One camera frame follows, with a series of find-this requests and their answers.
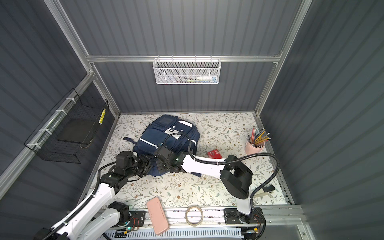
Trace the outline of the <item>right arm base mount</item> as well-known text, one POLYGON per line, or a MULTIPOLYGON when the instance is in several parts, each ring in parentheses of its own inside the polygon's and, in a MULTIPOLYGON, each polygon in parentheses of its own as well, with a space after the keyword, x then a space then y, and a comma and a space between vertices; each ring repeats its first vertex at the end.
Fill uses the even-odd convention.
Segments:
POLYGON ((265 223, 264 214, 261 208, 253 208, 249 215, 241 214, 236 208, 224 209, 226 225, 252 224, 260 226, 265 223))

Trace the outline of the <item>navy blue student backpack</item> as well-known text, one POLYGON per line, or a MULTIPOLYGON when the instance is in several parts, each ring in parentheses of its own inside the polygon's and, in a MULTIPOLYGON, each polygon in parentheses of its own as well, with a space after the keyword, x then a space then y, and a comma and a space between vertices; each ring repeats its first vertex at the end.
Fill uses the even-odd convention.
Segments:
MULTIPOLYGON (((133 152, 135 156, 146 155, 151 164, 155 162, 155 151, 160 145, 164 145, 171 151, 188 152, 195 154, 200 133, 197 127, 179 117, 163 115, 152 122, 143 132, 138 141, 130 138, 125 140, 135 144, 133 152)), ((164 174, 153 174, 153 167, 147 175, 159 177, 164 174)))

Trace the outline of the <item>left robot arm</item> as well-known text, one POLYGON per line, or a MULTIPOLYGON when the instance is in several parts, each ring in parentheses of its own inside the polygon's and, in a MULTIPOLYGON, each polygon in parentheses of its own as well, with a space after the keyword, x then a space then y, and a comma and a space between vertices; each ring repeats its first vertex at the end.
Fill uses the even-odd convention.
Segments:
POLYGON ((133 221, 129 206, 113 201, 132 177, 145 177, 153 167, 148 155, 120 152, 116 161, 98 169, 97 185, 92 193, 50 229, 42 228, 35 240, 91 240, 117 225, 127 227, 133 221))

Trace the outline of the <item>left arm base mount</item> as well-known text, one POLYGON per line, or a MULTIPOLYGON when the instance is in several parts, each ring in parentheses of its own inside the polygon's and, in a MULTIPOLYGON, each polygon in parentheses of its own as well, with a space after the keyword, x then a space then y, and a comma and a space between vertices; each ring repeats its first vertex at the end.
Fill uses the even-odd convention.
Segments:
POLYGON ((112 228, 127 228, 128 231, 133 231, 144 226, 146 211, 118 212, 118 214, 120 214, 119 221, 112 228))

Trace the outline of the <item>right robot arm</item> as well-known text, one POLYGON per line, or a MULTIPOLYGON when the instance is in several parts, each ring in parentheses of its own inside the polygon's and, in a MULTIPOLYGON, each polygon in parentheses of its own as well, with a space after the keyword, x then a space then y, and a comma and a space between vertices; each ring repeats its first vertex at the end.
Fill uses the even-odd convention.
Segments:
POLYGON ((156 149, 155 157, 160 172, 201 174, 221 180, 229 194, 236 199, 237 211, 244 216, 251 214, 253 204, 249 189, 253 173, 237 157, 214 160, 188 152, 175 153, 163 145, 156 149))

